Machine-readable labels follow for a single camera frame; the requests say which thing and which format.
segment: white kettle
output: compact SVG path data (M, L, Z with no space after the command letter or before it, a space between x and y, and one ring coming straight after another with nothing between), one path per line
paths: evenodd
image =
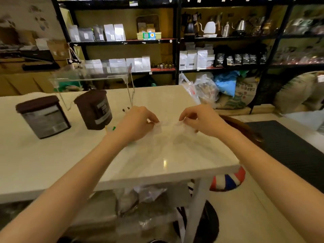
M201 30L204 32L204 37L216 37L216 24L213 21L213 18L210 18L207 22L205 29L203 30L202 24L199 23L201 26Z

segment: left hand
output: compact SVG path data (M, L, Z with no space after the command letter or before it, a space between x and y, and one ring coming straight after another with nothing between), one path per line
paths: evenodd
M114 132L127 145L130 142L143 138L154 127L159 120L154 113L144 106L133 106L121 122L116 126Z

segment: barcode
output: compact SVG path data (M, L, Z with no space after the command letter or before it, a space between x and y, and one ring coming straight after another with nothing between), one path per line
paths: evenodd
M67 129L67 124L66 122L63 122L63 123L59 123L57 125L54 125L53 126L53 130L57 133L57 132L60 132L60 131L63 131Z

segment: hand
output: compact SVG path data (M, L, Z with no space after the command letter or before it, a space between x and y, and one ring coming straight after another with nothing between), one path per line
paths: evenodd
M209 105L198 105L186 108L179 121L184 120L188 126L208 136L221 138L232 129Z
M144 106L133 106L121 122L116 126L114 132L122 138L127 145L130 142L143 138L154 127L159 120L154 113Z

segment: blue plastic bag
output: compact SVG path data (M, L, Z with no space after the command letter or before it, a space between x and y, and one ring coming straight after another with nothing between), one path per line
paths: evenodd
M229 96L235 95L236 79L240 75L239 71L231 71L214 76L214 82L220 92Z

